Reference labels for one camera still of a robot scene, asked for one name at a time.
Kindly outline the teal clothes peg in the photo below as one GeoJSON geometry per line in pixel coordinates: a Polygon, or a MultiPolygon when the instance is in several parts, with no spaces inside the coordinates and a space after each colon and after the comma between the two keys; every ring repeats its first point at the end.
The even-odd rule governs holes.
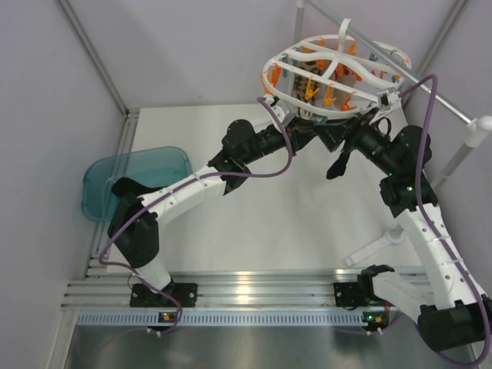
{"type": "Polygon", "coordinates": [[[326,125],[327,122],[328,122],[327,117],[316,118],[316,119],[313,120],[313,125],[314,126],[326,125]]]}

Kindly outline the black sock with beige stripes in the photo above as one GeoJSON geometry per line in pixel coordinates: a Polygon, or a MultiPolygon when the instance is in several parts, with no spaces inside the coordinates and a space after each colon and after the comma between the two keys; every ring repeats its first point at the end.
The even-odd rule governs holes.
{"type": "Polygon", "coordinates": [[[111,187],[111,193],[117,198],[121,198],[128,193],[139,196],[154,191],[156,191],[156,188],[144,186],[139,182],[126,177],[119,178],[111,187]]]}

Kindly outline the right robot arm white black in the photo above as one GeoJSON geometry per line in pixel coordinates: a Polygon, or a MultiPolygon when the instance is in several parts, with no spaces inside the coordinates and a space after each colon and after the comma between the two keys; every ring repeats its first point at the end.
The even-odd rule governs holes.
{"type": "Polygon", "coordinates": [[[392,138],[379,125],[375,113],[369,112],[344,123],[314,126],[329,151],[341,149],[327,178],[345,173],[353,151],[386,174],[380,183],[381,197],[414,246],[432,292],[425,294],[387,265],[373,265],[357,276],[361,300],[395,306],[412,319],[433,351],[478,341],[490,344],[491,299],[465,268],[422,171],[431,158],[429,135],[418,126],[407,125],[392,138]]]}

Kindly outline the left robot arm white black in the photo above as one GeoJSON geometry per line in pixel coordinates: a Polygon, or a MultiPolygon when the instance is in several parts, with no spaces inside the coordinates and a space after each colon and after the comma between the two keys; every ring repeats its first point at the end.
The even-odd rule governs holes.
{"type": "Polygon", "coordinates": [[[147,284],[147,296],[165,305],[174,295],[173,279],[158,259],[160,230],[201,203],[239,188],[252,174],[248,164],[287,149],[292,159],[315,137],[313,122],[294,117],[282,129],[269,125],[255,131],[244,119],[233,121],[222,149],[199,171],[163,188],[148,188],[130,178],[117,181],[121,193],[108,236],[131,270],[147,284]]]}

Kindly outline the white round clip hanger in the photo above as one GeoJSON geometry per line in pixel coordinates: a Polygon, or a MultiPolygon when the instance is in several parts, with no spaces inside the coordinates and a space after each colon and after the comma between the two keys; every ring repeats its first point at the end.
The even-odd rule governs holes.
{"type": "Polygon", "coordinates": [[[333,120],[368,111],[377,106],[378,92],[399,89],[404,83],[401,73],[373,52],[359,48],[358,40],[347,33],[350,24],[351,20],[345,18],[338,33],[302,39],[267,61],[261,76],[264,93],[278,97],[298,117],[299,110],[304,109],[313,114],[313,120],[322,117],[333,120]],[[298,62],[317,60],[327,62],[323,75],[313,75],[298,67],[298,62]],[[351,76],[336,80],[335,69],[339,65],[349,67],[362,80],[351,76]],[[296,75],[312,78],[319,84],[314,105],[294,96],[296,75]]]}

